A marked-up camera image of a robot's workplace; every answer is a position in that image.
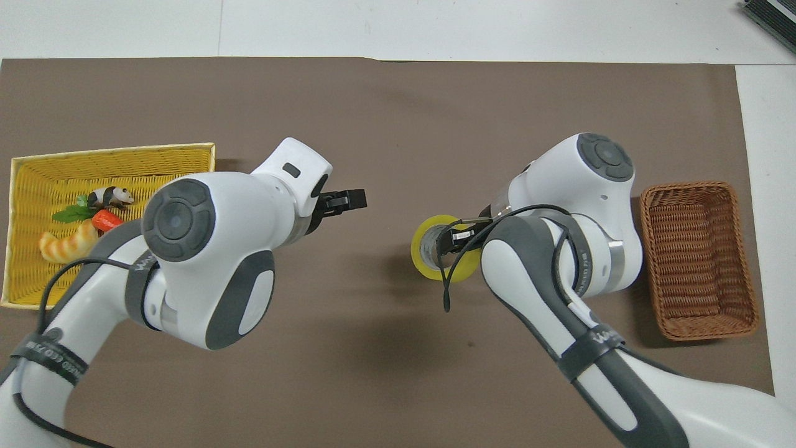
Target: white table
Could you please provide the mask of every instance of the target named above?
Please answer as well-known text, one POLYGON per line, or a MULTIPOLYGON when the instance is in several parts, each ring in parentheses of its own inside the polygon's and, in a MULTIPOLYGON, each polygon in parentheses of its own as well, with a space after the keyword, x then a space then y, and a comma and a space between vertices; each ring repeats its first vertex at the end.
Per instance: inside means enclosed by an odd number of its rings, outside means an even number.
POLYGON ((359 56, 737 65, 771 370, 796 410, 796 55, 733 0, 0 0, 0 59, 359 56))

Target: woven basket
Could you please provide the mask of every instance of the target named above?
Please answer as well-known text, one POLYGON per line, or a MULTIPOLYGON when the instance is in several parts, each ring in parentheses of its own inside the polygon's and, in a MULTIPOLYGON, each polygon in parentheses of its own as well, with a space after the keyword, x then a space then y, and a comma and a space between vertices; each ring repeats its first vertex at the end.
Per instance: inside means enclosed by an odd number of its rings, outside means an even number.
MULTIPOLYGON (((39 237, 45 231, 57 238, 75 231, 79 222, 64 224, 51 217, 76 203, 77 196, 111 185, 128 188, 135 203, 114 213, 130 221, 141 218, 146 202, 161 185, 182 175, 213 171, 215 162, 213 143, 125 147, 12 159, 6 269, 0 305, 38 307, 47 281, 61 267, 41 257, 39 237)), ((78 270, 72 269, 56 283, 48 300, 50 308, 64 294, 78 270)))
POLYGON ((664 336, 706 340, 754 332, 759 312, 732 187, 651 187, 642 194, 641 216, 650 294, 664 336))

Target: toy croissant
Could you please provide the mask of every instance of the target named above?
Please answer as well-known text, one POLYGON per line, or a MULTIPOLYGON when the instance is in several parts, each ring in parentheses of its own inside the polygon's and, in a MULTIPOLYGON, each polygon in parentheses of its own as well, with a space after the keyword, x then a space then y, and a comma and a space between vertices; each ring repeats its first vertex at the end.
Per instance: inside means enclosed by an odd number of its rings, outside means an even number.
POLYGON ((39 238, 41 256, 51 263, 69 263, 77 258, 85 257, 100 239, 100 235, 92 225, 91 219, 80 224, 74 234, 58 239, 50 232, 44 232, 39 238))

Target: yellow basket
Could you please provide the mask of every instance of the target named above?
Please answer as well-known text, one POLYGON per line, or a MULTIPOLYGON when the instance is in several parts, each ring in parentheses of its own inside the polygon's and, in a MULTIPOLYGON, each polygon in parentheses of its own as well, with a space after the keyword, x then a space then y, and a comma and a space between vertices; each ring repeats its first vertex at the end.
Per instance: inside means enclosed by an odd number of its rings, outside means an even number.
MULTIPOLYGON (((47 281, 62 266, 41 256, 39 237, 45 231, 56 238, 74 233, 79 222, 64 224, 51 217, 75 204, 77 196, 109 186, 129 189, 135 202, 126 210, 114 211, 126 222, 141 218, 147 201, 161 185, 183 175, 214 171, 215 166, 214 143, 123 147, 12 159, 6 270, 0 305, 38 308, 47 281)), ((64 295, 78 270, 70 270, 55 284, 48 308, 64 295)))

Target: brown wicker basket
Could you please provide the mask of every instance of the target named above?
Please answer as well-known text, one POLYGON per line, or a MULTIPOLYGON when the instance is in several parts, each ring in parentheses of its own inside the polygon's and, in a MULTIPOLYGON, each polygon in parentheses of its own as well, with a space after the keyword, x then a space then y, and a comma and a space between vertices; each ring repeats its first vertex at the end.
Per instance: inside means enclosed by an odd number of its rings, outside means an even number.
POLYGON ((641 197, 641 216, 650 294, 664 336, 705 340, 753 333, 759 312, 732 187, 650 187, 641 197))

